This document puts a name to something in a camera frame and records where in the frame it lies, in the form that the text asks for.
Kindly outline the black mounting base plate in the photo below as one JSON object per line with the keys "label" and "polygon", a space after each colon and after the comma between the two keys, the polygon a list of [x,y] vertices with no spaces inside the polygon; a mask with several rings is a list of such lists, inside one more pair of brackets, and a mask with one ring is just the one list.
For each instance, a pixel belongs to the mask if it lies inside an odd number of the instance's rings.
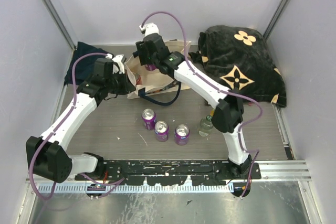
{"label": "black mounting base plate", "polygon": [[103,173],[98,179],[106,178],[122,184],[142,186],[183,185],[191,179],[192,186],[226,185],[226,181],[247,179],[249,168],[239,172],[228,161],[222,160],[105,160]]}

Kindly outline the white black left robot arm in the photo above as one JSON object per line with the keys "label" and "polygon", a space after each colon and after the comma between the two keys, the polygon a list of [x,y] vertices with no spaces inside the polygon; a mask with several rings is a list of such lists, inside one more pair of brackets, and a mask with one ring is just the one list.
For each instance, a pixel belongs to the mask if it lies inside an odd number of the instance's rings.
{"label": "white black left robot arm", "polygon": [[124,67],[125,56],[107,54],[94,63],[93,73],[75,90],[73,100],[40,137],[26,142],[29,178],[34,175],[64,182],[70,175],[87,173],[93,180],[105,174],[103,158],[93,153],[70,156],[66,150],[84,120],[108,95],[126,95],[135,90]]}

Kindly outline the clear bottle green cap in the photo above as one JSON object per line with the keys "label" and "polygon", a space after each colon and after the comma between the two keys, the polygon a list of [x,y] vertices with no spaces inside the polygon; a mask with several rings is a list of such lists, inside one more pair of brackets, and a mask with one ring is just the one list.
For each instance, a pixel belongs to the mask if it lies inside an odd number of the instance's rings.
{"label": "clear bottle green cap", "polygon": [[202,118],[197,127],[197,131],[199,135],[202,137],[208,136],[211,133],[212,129],[213,129],[213,124],[212,124],[211,115],[207,115],[206,117]]}

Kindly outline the purple soda can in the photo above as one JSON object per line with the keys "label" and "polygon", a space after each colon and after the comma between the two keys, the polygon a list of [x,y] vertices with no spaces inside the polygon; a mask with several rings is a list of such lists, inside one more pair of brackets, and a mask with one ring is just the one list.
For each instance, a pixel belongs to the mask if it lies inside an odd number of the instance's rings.
{"label": "purple soda can", "polygon": [[147,130],[153,130],[156,124],[156,114],[152,109],[145,109],[142,112],[142,120]]}
{"label": "purple soda can", "polygon": [[165,142],[169,138],[169,126],[164,121],[158,121],[154,128],[156,139],[160,142]]}
{"label": "purple soda can", "polygon": [[147,71],[154,71],[156,69],[155,65],[145,65]]}
{"label": "purple soda can", "polygon": [[180,124],[174,131],[175,142],[178,145],[186,145],[189,141],[190,130],[187,125]]}

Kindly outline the red cola can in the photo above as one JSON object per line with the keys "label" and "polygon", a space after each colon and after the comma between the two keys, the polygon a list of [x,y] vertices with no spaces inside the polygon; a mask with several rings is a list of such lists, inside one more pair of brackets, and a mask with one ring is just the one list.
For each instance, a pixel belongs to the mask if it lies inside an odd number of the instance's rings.
{"label": "red cola can", "polygon": [[134,78],[135,78],[135,81],[136,81],[136,85],[140,85],[142,82],[141,82],[141,76],[138,74],[138,73],[133,73],[134,75]]}

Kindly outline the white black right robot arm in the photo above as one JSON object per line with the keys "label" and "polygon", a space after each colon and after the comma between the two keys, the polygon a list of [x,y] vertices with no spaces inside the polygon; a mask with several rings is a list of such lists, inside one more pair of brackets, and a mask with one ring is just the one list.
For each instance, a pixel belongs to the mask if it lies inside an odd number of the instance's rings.
{"label": "white black right robot arm", "polygon": [[183,52],[170,51],[157,34],[150,34],[135,43],[141,65],[155,65],[160,73],[186,84],[214,109],[212,124],[222,132],[228,149],[228,162],[233,177],[241,179],[249,172],[251,155],[242,135],[243,96],[230,91],[188,60],[186,42]]}

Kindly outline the aluminium slotted rail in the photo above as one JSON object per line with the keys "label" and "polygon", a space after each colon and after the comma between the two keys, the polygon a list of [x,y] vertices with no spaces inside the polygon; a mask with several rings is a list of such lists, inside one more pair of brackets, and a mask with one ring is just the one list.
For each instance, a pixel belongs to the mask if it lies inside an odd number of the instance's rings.
{"label": "aluminium slotted rail", "polygon": [[[113,186],[96,186],[90,183],[64,183],[55,187],[54,193],[93,193],[103,194],[109,191]],[[113,193],[233,193],[234,186],[228,185],[215,186],[193,186],[191,183],[173,186],[129,186],[119,185],[112,191]]]}

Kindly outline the beige canvas tote bag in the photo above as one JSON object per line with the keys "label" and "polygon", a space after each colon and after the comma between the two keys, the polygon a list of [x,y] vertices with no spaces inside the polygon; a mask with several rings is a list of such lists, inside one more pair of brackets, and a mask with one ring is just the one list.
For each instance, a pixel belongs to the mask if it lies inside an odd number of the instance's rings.
{"label": "beige canvas tote bag", "polygon": [[[130,81],[135,85],[135,91],[127,95],[129,100],[143,98],[156,105],[169,106],[177,100],[180,91],[189,89],[186,84],[179,83],[171,77],[160,73],[157,69],[154,71],[147,71],[145,66],[140,65],[139,57],[130,56],[126,60],[124,66],[127,70]],[[133,75],[134,72],[141,76],[142,83],[140,85],[136,85],[136,81]],[[153,95],[164,94],[173,91],[176,92],[176,95],[169,102],[157,101],[152,98]]]}

